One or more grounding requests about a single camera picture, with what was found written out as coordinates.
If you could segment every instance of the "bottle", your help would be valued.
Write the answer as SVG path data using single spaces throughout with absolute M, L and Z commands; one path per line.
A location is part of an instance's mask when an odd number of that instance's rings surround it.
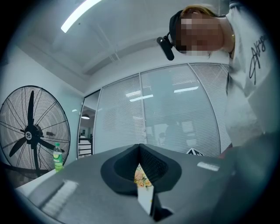
M 63 169 L 62 151 L 60 149 L 60 143 L 58 142 L 55 143 L 55 147 L 53 149 L 53 161 L 56 172 Z

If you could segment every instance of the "fan logo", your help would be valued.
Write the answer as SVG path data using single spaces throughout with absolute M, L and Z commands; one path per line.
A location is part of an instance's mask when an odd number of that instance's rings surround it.
M 29 131 L 27 131 L 27 132 L 25 133 L 25 137 L 26 137 L 27 140 L 31 140 L 32 135 L 31 135 L 31 133 L 30 133 Z

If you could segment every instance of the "electric fan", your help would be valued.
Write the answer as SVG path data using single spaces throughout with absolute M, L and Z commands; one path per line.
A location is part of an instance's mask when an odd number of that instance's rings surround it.
M 37 86 L 12 92 L 0 110 L 0 146 L 10 165 L 33 179 L 53 170 L 55 142 L 60 143 L 64 164 L 70 129 L 59 102 Z

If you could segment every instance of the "floral pattern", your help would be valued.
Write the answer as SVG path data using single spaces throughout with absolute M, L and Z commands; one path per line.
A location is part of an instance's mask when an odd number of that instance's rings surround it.
M 134 176 L 134 183 L 137 184 L 137 187 L 151 187 L 152 184 L 149 181 L 148 177 L 144 173 L 144 170 L 138 165 L 136 171 L 135 171 L 135 176 Z

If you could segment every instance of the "fan guard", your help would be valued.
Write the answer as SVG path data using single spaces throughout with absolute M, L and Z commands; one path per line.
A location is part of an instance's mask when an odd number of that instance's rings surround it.
M 59 102 L 45 89 L 23 86 L 13 91 L 0 110 L 0 146 L 11 166 L 35 178 L 54 169 L 55 142 L 63 164 L 70 148 L 70 129 Z

